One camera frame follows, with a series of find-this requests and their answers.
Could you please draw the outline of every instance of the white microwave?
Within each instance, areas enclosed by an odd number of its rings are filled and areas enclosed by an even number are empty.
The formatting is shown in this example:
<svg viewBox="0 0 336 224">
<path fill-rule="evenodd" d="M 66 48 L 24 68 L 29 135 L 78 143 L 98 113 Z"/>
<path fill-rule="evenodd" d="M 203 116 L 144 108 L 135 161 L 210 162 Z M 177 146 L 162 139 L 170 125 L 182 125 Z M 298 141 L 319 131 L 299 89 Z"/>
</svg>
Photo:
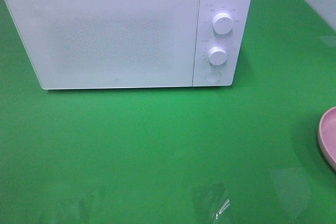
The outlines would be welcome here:
<svg viewBox="0 0 336 224">
<path fill-rule="evenodd" d="M 43 89 L 228 86 L 250 0 L 5 0 Z"/>
</svg>

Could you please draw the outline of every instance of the green surface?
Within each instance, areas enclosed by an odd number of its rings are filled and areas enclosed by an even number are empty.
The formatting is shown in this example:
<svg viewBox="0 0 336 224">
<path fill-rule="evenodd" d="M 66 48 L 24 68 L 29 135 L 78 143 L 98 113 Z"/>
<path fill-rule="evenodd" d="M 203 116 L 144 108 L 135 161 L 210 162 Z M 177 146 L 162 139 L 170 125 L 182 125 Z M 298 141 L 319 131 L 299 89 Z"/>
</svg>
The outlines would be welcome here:
<svg viewBox="0 0 336 224">
<path fill-rule="evenodd" d="M 0 0 L 0 223 L 199 223 L 218 185 L 235 223 L 335 223 L 334 35 L 252 0 L 231 87 L 45 91 Z"/>
</svg>

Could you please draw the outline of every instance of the microwave door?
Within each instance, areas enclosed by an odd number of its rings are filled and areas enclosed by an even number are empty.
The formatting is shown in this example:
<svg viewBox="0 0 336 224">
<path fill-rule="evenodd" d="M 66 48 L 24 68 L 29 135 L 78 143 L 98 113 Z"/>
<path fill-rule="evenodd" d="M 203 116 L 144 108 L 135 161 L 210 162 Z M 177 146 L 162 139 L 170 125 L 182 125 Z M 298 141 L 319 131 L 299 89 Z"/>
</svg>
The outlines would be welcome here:
<svg viewBox="0 0 336 224">
<path fill-rule="evenodd" d="M 198 0 L 6 0 L 44 89 L 192 86 Z"/>
</svg>

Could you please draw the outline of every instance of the pink bowl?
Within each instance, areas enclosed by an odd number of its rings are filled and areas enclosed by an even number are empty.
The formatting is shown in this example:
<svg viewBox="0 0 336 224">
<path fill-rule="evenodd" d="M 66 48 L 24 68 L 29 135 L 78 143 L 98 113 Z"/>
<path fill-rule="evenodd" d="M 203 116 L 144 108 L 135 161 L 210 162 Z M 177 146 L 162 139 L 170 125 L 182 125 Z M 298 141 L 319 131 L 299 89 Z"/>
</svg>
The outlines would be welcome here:
<svg viewBox="0 0 336 224">
<path fill-rule="evenodd" d="M 322 153 L 336 170 L 336 107 L 331 108 L 322 116 L 318 138 Z"/>
</svg>

